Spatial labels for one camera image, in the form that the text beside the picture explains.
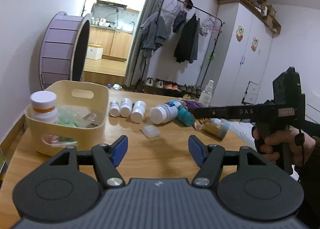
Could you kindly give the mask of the person's right hand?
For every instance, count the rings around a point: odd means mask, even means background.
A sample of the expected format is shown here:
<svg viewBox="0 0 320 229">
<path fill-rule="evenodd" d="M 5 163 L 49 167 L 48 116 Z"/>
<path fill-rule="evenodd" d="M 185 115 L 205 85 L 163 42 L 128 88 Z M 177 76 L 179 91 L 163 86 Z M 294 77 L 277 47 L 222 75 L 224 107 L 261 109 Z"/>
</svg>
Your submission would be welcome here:
<svg viewBox="0 0 320 229">
<path fill-rule="evenodd" d="M 315 150 L 317 141 L 302 131 L 305 138 L 303 144 L 304 150 L 302 150 L 302 147 L 297 146 L 295 143 L 295 137 L 298 134 L 298 129 L 290 127 L 287 130 L 278 130 L 263 139 L 256 127 L 254 127 L 252 131 L 252 136 L 255 139 L 255 148 L 263 157 L 275 164 L 280 158 L 280 153 L 276 151 L 276 146 L 278 144 L 286 144 L 291 151 L 291 165 L 302 166 L 302 164 L 308 161 L 312 152 Z"/>
</svg>

